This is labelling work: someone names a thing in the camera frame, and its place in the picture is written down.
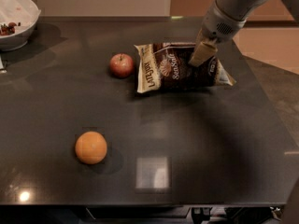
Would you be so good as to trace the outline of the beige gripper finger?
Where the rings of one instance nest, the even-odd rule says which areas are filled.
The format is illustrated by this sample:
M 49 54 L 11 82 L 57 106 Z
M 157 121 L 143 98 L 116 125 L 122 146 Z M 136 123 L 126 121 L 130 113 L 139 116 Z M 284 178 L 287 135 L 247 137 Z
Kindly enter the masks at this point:
M 198 67 L 214 56 L 217 51 L 217 39 L 204 36 L 203 30 L 200 30 L 196 37 L 195 47 L 189 59 L 189 64 Z

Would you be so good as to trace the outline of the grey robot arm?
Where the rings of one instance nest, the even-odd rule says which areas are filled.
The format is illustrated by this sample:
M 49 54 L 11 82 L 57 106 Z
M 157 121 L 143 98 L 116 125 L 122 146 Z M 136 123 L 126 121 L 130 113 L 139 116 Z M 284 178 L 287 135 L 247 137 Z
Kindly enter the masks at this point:
M 217 45 L 231 40 L 245 25 L 249 14 L 268 0 L 214 0 L 206 12 L 189 64 L 198 67 L 218 51 Z M 299 21 L 299 0 L 280 0 Z

